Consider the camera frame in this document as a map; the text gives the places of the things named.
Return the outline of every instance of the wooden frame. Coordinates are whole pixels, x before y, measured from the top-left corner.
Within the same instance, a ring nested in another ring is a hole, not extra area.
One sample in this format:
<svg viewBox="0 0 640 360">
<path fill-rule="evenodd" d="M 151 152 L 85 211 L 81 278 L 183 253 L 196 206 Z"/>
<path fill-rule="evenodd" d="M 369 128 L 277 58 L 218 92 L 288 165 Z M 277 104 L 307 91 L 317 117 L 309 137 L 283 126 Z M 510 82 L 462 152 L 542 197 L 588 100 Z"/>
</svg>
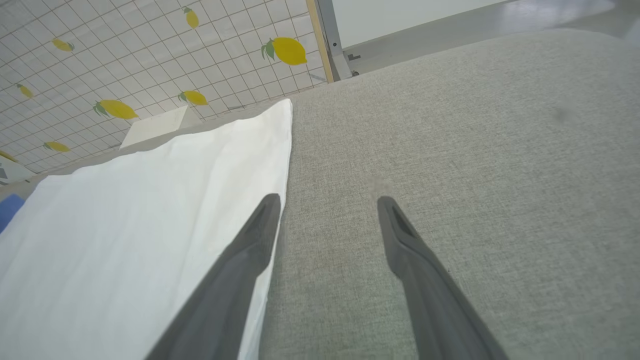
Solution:
<svg viewBox="0 0 640 360">
<path fill-rule="evenodd" d="M 322 34 L 322 27 L 320 26 L 320 18 L 318 17 L 315 0 L 307 0 L 307 8 L 309 9 L 309 17 L 311 18 L 311 24 L 314 27 L 314 33 L 316 34 L 316 42 L 318 43 L 318 50 L 320 51 L 320 58 L 322 59 L 326 81 L 327 83 L 333 83 L 333 73 L 331 72 L 331 64 L 329 63 L 329 56 L 327 54 L 326 41 L 324 41 L 324 36 Z"/>
</svg>

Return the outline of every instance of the lemon pattern wall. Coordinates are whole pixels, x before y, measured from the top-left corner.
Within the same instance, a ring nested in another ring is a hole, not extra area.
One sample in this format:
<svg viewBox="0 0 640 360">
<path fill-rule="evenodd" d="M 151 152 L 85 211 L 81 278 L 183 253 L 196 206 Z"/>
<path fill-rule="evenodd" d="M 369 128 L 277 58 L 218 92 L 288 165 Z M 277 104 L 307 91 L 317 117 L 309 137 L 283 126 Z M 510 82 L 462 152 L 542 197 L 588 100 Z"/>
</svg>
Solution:
<svg viewBox="0 0 640 360">
<path fill-rule="evenodd" d="M 188 104 L 207 121 L 326 83 L 305 0 L 0 6 L 0 154 L 46 172 Z"/>
</svg>

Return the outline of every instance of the blue object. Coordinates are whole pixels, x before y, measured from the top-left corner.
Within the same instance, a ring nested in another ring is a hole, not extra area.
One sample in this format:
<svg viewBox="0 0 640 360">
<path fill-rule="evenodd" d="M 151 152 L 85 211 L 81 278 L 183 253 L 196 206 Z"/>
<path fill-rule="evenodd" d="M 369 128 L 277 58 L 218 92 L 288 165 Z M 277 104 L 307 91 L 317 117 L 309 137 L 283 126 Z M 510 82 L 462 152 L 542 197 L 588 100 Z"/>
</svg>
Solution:
<svg viewBox="0 0 640 360">
<path fill-rule="evenodd" d="M 13 216 L 24 205 L 24 200 L 14 193 L 0 201 L 0 233 L 4 231 Z"/>
</svg>

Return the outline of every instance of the white box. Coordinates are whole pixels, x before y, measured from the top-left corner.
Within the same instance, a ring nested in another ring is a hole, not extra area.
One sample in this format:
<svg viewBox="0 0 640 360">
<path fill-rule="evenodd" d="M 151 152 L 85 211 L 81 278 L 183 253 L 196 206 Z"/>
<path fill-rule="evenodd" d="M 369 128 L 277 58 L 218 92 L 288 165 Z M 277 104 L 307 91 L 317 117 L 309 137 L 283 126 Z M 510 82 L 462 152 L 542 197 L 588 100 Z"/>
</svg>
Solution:
<svg viewBox="0 0 640 360">
<path fill-rule="evenodd" d="M 124 141 L 120 144 L 120 148 L 200 124 L 202 121 L 198 115 L 185 105 L 176 110 L 134 122 Z"/>
</svg>

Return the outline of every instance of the fabric texture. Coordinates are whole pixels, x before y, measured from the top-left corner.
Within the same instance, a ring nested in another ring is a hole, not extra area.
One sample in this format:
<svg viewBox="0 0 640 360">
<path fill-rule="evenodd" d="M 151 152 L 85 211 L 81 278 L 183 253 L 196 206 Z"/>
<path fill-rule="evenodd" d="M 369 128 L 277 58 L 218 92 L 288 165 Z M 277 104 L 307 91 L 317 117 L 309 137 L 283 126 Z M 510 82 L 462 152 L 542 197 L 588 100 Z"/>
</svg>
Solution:
<svg viewBox="0 0 640 360">
<path fill-rule="evenodd" d="M 638 99 L 640 49 L 572 30 L 292 96 L 260 355 L 416 357 L 376 214 L 391 195 L 510 357 L 640 356 Z"/>
<path fill-rule="evenodd" d="M 282 214 L 290 153 L 285 99 L 43 180 L 0 234 L 0 359 L 146 358 L 267 194 Z M 274 258 L 255 281 L 242 359 L 258 358 Z"/>
</svg>

